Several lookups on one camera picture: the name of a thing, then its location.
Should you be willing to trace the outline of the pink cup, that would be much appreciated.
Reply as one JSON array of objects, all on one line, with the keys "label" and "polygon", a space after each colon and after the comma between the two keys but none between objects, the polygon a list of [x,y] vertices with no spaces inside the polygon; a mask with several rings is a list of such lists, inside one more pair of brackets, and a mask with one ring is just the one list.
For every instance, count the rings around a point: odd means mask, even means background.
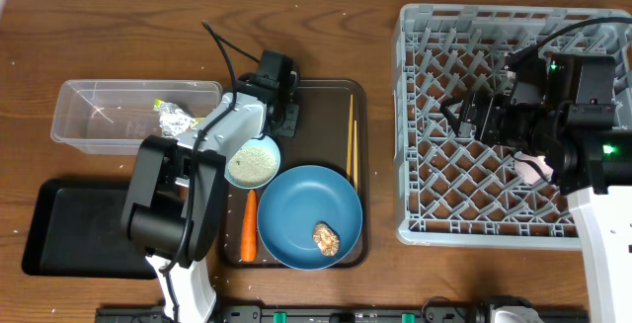
[{"label": "pink cup", "polygon": [[513,154],[515,172],[528,185],[551,183],[553,170],[545,163],[543,156],[529,156],[521,152]]}]

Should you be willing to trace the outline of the light blue bowl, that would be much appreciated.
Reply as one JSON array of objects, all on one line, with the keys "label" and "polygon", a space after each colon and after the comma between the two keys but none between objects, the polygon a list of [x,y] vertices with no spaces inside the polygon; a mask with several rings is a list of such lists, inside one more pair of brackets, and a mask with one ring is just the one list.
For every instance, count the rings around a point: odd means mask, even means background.
[{"label": "light blue bowl", "polygon": [[[267,135],[264,135],[263,137],[260,137],[260,138],[253,138],[253,139],[248,140],[248,141],[247,141],[247,142],[246,142],[246,143],[245,143],[242,147],[245,147],[245,146],[263,146],[263,147],[265,147],[265,148],[269,149],[269,150],[271,151],[271,153],[275,156],[276,161],[277,161],[276,173],[274,174],[274,176],[277,174],[277,172],[278,172],[278,170],[279,170],[279,167],[280,167],[280,160],[281,160],[281,158],[280,158],[280,151],[279,151],[279,148],[278,148],[278,146],[277,146],[277,143],[276,143],[276,142],[275,142],[272,138],[270,138],[270,137],[269,137],[269,136],[267,136]],[[226,179],[226,180],[227,180],[227,181],[228,181],[231,185],[233,185],[233,186],[235,186],[235,187],[237,187],[237,188],[240,188],[240,189],[246,189],[246,190],[254,190],[254,189],[252,189],[252,188],[242,188],[242,187],[239,187],[239,186],[235,185],[235,184],[231,181],[231,179],[229,178],[229,175],[228,175],[228,163],[227,163],[226,170],[225,170],[225,174],[224,174],[225,179]],[[263,184],[262,186],[260,186],[259,188],[261,188],[261,187],[263,187],[264,185],[266,185],[269,181],[270,181],[270,180],[268,180],[266,183],[264,183],[264,184]]]}]

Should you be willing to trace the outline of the white rice pile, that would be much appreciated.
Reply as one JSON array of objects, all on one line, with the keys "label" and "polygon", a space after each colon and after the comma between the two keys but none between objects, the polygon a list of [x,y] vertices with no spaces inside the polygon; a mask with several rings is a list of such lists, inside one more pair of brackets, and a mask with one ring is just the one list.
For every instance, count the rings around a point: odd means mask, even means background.
[{"label": "white rice pile", "polygon": [[242,147],[228,163],[231,181],[242,188],[258,188],[270,180],[277,171],[277,160],[263,146]]}]

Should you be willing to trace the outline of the yellow foil snack wrapper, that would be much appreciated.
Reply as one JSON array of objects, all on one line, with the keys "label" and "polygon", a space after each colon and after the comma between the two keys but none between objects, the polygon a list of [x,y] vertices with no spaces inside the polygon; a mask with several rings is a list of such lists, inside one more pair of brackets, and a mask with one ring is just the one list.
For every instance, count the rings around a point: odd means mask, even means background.
[{"label": "yellow foil snack wrapper", "polygon": [[194,118],[178,105],[156,99],[153,110],[159,115],[159,125],[163,137],[176,137],[198,125],[202,118]]}]

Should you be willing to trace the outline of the blue plate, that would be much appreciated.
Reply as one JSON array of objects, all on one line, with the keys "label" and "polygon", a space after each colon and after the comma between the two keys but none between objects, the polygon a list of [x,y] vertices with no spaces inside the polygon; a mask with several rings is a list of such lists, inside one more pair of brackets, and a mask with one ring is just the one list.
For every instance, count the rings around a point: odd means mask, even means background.
[{"label": "blue plate", "polygon": [[[325,256],[313,240],[316,226],[337,234],[339,251]],[[345,176],[323,166],[303,165],[275,177],[258,208],[264,247],[283,265],[303,271],[330,268],[354,248],[363,227],[360,198]]]}]

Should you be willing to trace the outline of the brown mushroom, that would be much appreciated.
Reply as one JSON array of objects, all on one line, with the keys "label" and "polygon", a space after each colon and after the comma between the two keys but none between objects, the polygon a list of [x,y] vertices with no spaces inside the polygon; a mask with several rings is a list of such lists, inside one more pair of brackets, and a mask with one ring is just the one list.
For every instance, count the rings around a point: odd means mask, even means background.
[{"label": "brown mushroom", "polygon": [[315,226],[312,238],[322,255],[333,257],[338,254],[340,238],[325,222],[320,222]]}]

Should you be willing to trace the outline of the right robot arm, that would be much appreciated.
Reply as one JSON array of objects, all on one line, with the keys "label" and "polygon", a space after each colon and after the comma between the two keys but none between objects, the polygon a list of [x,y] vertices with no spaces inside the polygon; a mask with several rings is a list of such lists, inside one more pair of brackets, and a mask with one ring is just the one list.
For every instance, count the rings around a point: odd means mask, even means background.
[{"label": "right robot arm", "polygon": [[554,53],[507,57],[507,95],[470,91],[443,101],[457,133],[543,157],[580,238],[593,322],[631,319],[631,133],[615,126],[615,60]]}]

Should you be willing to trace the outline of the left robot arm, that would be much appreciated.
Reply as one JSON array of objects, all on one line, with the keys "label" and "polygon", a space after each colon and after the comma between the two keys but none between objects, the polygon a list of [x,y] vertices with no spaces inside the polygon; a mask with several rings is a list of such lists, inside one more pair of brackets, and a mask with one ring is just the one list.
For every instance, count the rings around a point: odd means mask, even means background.
[{"label": "left robot arm", "polygon": [[199,124],[150,135],[136,155],[120,227],[154,269],[173,322],[206,322],[217,300],[205,257],[222,221],[230,159],[249,140],[297,112],[298,64],[266,50]]}]

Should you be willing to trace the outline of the grey dishwasher rack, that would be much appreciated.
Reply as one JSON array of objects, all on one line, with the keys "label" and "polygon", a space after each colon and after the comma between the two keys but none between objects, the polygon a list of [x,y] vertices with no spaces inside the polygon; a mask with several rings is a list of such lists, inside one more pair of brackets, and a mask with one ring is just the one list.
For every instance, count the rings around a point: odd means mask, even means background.
[{"label": "grey dishwasher rack", "polygon": [[526,184],[515,150],[456,135],[439,110],[469,90],[507,93],[508,53],[601,53],[616,62],[617,121],[631,123],[631,28],[622,10],[408,4],[392,38],[395,215],[407,245],[571,251],[557,188]]}]

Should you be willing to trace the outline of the brown serving tray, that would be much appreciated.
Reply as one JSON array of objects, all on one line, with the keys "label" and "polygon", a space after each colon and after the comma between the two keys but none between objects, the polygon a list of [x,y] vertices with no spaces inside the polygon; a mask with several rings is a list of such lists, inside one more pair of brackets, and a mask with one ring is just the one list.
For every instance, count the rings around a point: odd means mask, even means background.
[{"label": "brown serving tray", "polygon": [[[352,251],[330,268],[352,268],[359,265],[369,252],[369,189],[366,156],[366,99],[363,89],[352,80],[304,80],[295,93],[299,106],[294,137],[280,137],[280,170],[317,165],[330,168],[347,179],[347,142],[350,95],[354,95],[354,121],[357,121],[358,196],[362,205],[363,227]],[[258,189],[258,200],[269,184]],[[277,261],[264,247],[258,234],[258,253],[253,262],[240,259],[242,221],[246,191],[237,187],[228,190],[223,222],[216,239],[217,255],[235,268],[289,268]]]}]

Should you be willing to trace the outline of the left wooden chopstick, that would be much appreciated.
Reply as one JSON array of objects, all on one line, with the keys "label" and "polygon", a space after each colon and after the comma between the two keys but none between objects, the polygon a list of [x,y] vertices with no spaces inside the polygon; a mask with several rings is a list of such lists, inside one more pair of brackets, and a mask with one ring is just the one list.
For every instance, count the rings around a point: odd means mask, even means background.
[{"label": "left wooden chopstick", "polygon": [[348,142],[347,142],[347,162],[346,172],[348,181],[352,178],[353,165],[353,126],[354,126],[354,95],[350,95],[349,121],[348,121]]}]

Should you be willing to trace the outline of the wooden chopstick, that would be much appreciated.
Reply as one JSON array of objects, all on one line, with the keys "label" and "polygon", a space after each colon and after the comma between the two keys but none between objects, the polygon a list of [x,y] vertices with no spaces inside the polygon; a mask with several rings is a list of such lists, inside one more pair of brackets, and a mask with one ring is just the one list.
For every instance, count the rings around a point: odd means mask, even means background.
[{"label": "wooden chopstick", "polygon": [[353,165],[353,126],[354,126],[354,95],[350,95],[349,121],[348,121],[348,142],[347,142],[347,162],[346,172],[348,181],[352,178]]},{"label": "wooden chopstick", "polygon": [[358,192],[358,144],[357,144],[357,121],[354,121],[354,144],[353,144],[353,184]]}]

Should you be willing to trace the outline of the right wooden chopstick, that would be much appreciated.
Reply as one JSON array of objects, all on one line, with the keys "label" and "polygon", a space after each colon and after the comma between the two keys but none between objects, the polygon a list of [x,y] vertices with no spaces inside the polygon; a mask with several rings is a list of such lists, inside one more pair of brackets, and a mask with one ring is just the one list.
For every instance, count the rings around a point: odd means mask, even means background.
[{"label": "right wooden chopstick", "polygon": [[357,121],[354,121],[354,144],[353,144],[353,184],[358,192],[358,144],[357,144]]}]

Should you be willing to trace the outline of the clear plastic bin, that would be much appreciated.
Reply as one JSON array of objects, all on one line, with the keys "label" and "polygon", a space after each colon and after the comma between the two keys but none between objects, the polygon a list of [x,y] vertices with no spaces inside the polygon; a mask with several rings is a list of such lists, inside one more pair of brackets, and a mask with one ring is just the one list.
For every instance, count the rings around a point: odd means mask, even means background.
[{"label": "clear plastic bin", "polygon": [[59,91],[50,137],[87,154],[135,155],[147,136],[161,134],[157,100],[204,118],[221,94],[215,81],[68,80]]}]

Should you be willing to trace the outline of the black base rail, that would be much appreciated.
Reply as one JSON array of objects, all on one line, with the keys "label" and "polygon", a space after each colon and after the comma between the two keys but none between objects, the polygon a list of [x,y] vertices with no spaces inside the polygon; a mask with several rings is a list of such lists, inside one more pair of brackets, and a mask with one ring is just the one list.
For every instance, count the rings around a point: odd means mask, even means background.
[{"label": "black base rail", "polygon": [[259,305],[224,306],[211,314],[212,323],[449,323],[449,322],[543,322],[589,323],[583,309],[534,307],[515,296],[493,296],[466,305],[442,296],[420,308],[298,308]]}]

